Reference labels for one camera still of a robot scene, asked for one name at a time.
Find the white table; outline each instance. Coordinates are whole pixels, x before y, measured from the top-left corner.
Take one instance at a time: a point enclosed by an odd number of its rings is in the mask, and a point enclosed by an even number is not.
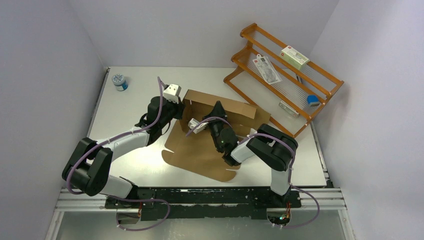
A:
[[[241,96],[223,83],[233,68],[197,67],[111,67],[103,85],[88,136],[104,139],[128,131],[147,112],[152,97],[159,95],[157,76],[166,84],[181,86],[181,98],[188,89],[241,102]],[[123,74],[128,89],[117,91],[112,76]],[[112,163],[110,173],[122,176],[139,187],[248,187],[269,186],[271,169],[257,157],[246,160],[229,182],[219,182],[164,162],[161,152],[171,131],[154,144],[136,149]],[[320,154],[311,126],[297,138],[299,147],[293,166],[292,182],[296,186],[326,186]]]

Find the open cardboard box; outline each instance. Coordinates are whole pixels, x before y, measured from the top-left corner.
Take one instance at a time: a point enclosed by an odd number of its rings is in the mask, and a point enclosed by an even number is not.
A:
[[[175,123],[165,143],[165,147],[173,152],[163,150],[163,160],[172,166],[220,182],[230,181],[236,176],[234,170],[240,166],[229,166],[224,162],[223,153],[215,149],[208,128],[186,137],[190,130],[189,121],[192,118],[201,121],[212,111],[215,103],[220,101],[235,133],[245,137],[251,129],[256,130],[261,124],[267,124],[271,115],[255,105],[195,90],[188,90],[182,101],[185,104],[182,119]]]

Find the robotic arm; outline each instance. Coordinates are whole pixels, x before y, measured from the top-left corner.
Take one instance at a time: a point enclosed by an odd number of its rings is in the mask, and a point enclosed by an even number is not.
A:
[[[182,119],[184,104],[179,97],[181,87],[176,84],[167,85],[163,91],[162,108],[158,121],[146,131],[141,130],[145,126],[151,125],[157,118],[160,108],[160,96],[153,97],[147,107],[147,113],[141,118],[139,123],[131,129],[133,134],[124,136],[118,140],[110,141],[108,139],[92,140],[88,137],[83,138],[77,144],[68,163],[66,164],[62,178],[67,179],[71,168],[77,161],[90,149],[104,141],[107,144],[97,148],[90,155],[89,160],[92,164],[84,160],[71,176],[72,186],[80,189],[89,196],[97,194],[112,195],[123,199],[139,199],[137,195],[138,186],[122,177],[115,177],[109,174],[111,163],[120,156],[131,152],[137,148],[146,147],[154,143],[161,135],[162,128],[170,124],[172,119]],[[268,166],[272,168],[271,189],[278,195],[284,195],[289,189],[288,169],[292,153],[278,142],[259,136],[255,138],[246,138],[238,143],[238,137],[231,127],[225,127],[222,119],[227,119],[227,114],[219,101],[216,102],[212,112],[204,116],[204,120],[211,132],[211,136],[220,153],[224,153],[223,159],[230,166],[237,166],[246,159],[257,155]],[[298,144],[292,137],[281,131],[263,124],[257,130],[259,134],[266,134],[279,139],[287,144],[293,151],[296,151]]]

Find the wooden frame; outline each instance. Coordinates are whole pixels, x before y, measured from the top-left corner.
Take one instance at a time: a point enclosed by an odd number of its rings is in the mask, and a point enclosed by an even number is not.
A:
[[[284,102],[286,102],[287,104],[289,104],[302,117],[304,117],[306,119],[306,124],[304,126],[302,126],[296,133],[293,134],[289,130],[287,130],[284,126],[282,126],[278,121],[276,121],[273,117],[271,117],[271,119],[270,119],[271,123],[275,124],[281,131],[283,131],[286,134],[288,134],[288,135],[290,135],[290,136],[292,136],[292,137],[295,138],[295,137],[297,137],[311,123],[311,121],[317,116],[317,114],[319,112],[321,112],[321,110],[324,108],[324,106],[329,102],[329,100],[334,96],[334,94],[343,85],[344,81],[337,79],[336,77],[334,77],[333,75],[331,75],[330,73],[328,73],[327,71],[325,71],[324,69],[322,69],[321,67],[319,67],[318,65],[316,65],[315,63],[313,63],[312,61],[308,62],[307,65],[310,68],[312,68],[313,70],[315,70],[316,72],[318,72],[319,74],[321,74],[322,76],[324,76],[326,79],[330,80],[331,82],[333,82],[335,84],[335,87],[332,90],[329,91],[329,90],[325,89],[323,86],[321,86],[320,84],[318,84],[317,82],[315,82],[314,80],[312,80],[309,76],[305,75],[303,72],[301,72],[301,71],[297,70],[296,68],[294,68],[288,62],[284,61],[277,54],[275,54],[274,52],[272,52],[271,50],[269,50],[267,47],[265,47],[263,44],[261,44],[259,41],[257,41],[253,37],[253,35],[254,34],[257,34],[257,33],[262,34],[264,37],[268,38],[269,40],[271,40],[272,42],[274,42],[275,44],[277,44],[279,47],[281,47],[281,49],[287,47],[287,45],[284,42],[278,40],[277,38],[275,38],[274,36],[272,36],[271,34],[269,34],[268,32],[266,32],[265,30],[263,30],[262,28],[260,28],[256,23],[253,23],[253,24],[249,25],[248,27],[244,28],[241,31],[241,33],[240,33],[240,36],[242,38],[245,38],[247,40],[246,46],[241,51],[237,52],[236,54],[234,54],[231,57],[231,61],[237,64],[237,68],[231,74],[229,74],[228,76],[226,76],[224,78],[224,83],[226,83],[227,85],[229,85],[234,91],[236,91],[240,96],[242,96],[248,103],[257,106],[257,104],[251,98],[249,98],[245,93],[243,93],[239,88],[237,88],[233,83],[231,83],[231,80],[233,78],[235,78],[237,75],[239,75],[240,73],[242,73],[244,71],[247,72],[247,73],[249,73],[258,82],[260,82],[262,85],[264,85],[267,89],[269,89],[272,93],[274,93],[275,95],[277,95]],[[309,85],[313,86],[315,89],[317,89],[318,91],[320,91],[321,93],[323,93],[325,95],[325,98],[320,97],[312,89],[310,89],[307,85],[302,84],[297,79],[295,79],[290,74],[288,74],[283,69],[281,69],[281,67],[279,67],[278,65],[274,64],[271,61],[271,63],[274,66],[275,70],[279,74],[281,74],[282,76],[284,76],[285,78],[287,78],[288,80],[290,80],[293,84],[295,84],[299,89],[301,89],[302,91],[304,91],[308,95],[315,95],[315,96],[317,96],[319,102],[321,103],[321,105],[318,108],[316,108],[313,113],[308,114],[300,106],[297,106],[295,103],[293,103],[292,101],[290,101],[282,92],[280,92],[278,89],[276,89],[272,85],[266,83],[262,79],[261,76],[259,76],[252,69],[250,69],[248,67],[249,55],[250,54],[254,54],[254,55],[259,54],[259,52],[256,51],[253,48],[254,46],[258,47],[260,50],[262,50],[268,56],[272,57],[274,60],[276,60],[277,62],[279,62],[280,64],[282,64],[283,66],[285,66],[286,68],[288,68],[289,70],[291,70],[292,72],[294,72],[297,76],[301,77],[303,80],[305,80]]]

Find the wooden shelf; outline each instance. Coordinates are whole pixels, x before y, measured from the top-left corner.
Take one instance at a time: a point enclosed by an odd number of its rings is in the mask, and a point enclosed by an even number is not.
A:
[[[324,106],[329,102],[329,100],[333,97],[337,90],[339,90],[344,82],[326,72],[312,61],[310,61],[302,70],[297,70],[291,66],[288,62],[284,61],[275,53],[277,50],[279,53],[280,50],[285,48],[287,45],[257,26],[256,23],[253,23],[243,29],[240,33],[240,36],[247,39],[247,44],[241,51],[232,56],[231,61],[236,63],[238,67],[234,72],[232,72],[224,79],[224,82],[232,89],[234,89],[246,101],[257,105],[252,100],[252,98],[248,97],[233,83],[231,83],[231,80],[240,73],[249,73],[254,79],[265,86],[273,94],[278,96],[281,100],[289,104],[300,114],[301,117],[305,119],[306,123],[296,131],[293,131],[288,130],[282,125],[281,122],[276,121],[271,116],[270,121],[280,130],[286,134],[296,137],[324,108]],[[261,74],[252,62],[252,60],[256,58],[257,54],[268,56],[272,65],[283,81],[274,84],[268,84],[265,80],[262,79]],[[323,85],[325,85],[325,87],[313,79],[319,80]],[[321,104],[316,107],[310,107],[307,102],[307,97],[309,95],[317,96]]]

